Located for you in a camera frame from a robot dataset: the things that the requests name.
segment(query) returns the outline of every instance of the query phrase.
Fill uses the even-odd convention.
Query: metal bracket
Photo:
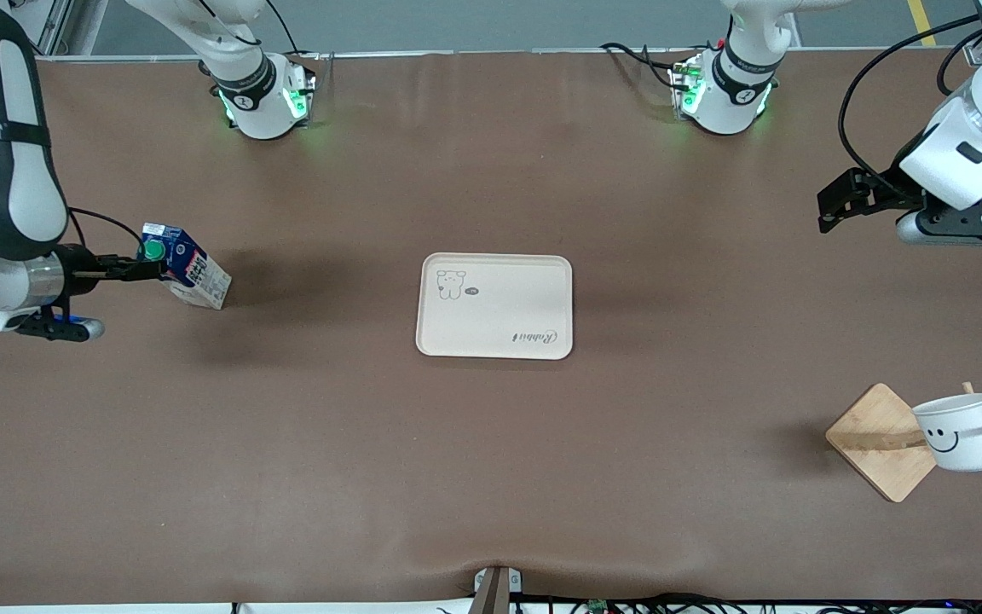
[[[975,39],[973,42],[968,43],[963,48],[965,52],[965,61],[971,67],[978,67],[982,65],[982,38]]]
[[[899,168],[889,168],[879,176],[871,176],[861,168],[849,168],[829,186],[817,192],[817,208],[821,212],[817,225],[821,234],[856,215],[872,215],[887,209],[912,211],[923,207],[923,202],[912,202],[907,195],[898,194],[886,186],[881,178],[893,186],[900,183],[897,187],[912,194],[923,194],[923,189]]]
[[[472,583],[472,590],[479,592],[480,584],[483,583],[483,578],[487,576],[488,569],[499,569],[499,567],[484,567],[476,573],[476,580]],[[510,578],[510,592],[522,592],[522,572],[517,569],[503,568],[503,571],[507,572],[508,578]]]
[[[908,194],[919,194],[922,200],[914,202],[885,182]],[[850,168],[818,192],[817,206],[821,213],[817,224],[822,234],[849,217],[892,209],[907,212],[897,226],[897,233],[905,242],[982,245],[982,199],[967,209],[956,210],[916,185],[897,167],[879,176]]]
[[[488,567],[476,574],[476,598],[468,614],[508,614],[510,611],[510,586],[517,578],[522,586],[522,575],[515,569]]]
[[[100,337],[105,332],[105,325],[92,318],[58,316],[49,304],[45,304],[37,314],[22,320],[14,331],[27,337],[39,337],[48,341],[81,343]]]
[[[702,82],[702,52],[683,62],[675,63],[671,69],[666,70],[666,74],[669,75],[669,82],[677,85],[671,89],[673,110],[677,113],[677,119],[689,120],[689,113],[695,112],[696,100],[702,87],[705,86]]]

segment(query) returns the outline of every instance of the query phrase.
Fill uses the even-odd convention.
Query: wooden stick
[[[905,432],[903,435],[881,435],[881,446],[873,449],[877,450],[907,450],[927,446],[927,440],[923,438],[923,432]]]

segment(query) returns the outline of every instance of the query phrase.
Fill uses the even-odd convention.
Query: white tray
[[[560,256],[432,253],[416,346],[428,356],[558,361],[574,346],[572,271]]]

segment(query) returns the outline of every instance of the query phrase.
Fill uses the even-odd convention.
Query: wooden coaster
[[[934,469],[911,407],[888,385],[875,384],[825,432],[881,496],[901,502]]]

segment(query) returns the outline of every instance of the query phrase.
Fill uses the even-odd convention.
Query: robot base
[[[677,109],[679,119],[692,119],[708,132],[736,135],[764,112],[772,85],[768,84],[756,104],[733,104],[730,97],[714,84],[711,66],[715,55],[716,51],[707,49],[669,70],[670,83],[687,89],[672,90],[673,108]]]
[[[316,75],[284,55],[266,54],[275,66],[276,86],[260,101],[256,109],[238,106],[237,96],[229,101],[222,92],[219,100],[226,107],[230,128],[253,139],[269,140],[284,136],[292,128],[307,127],[316,90]]]

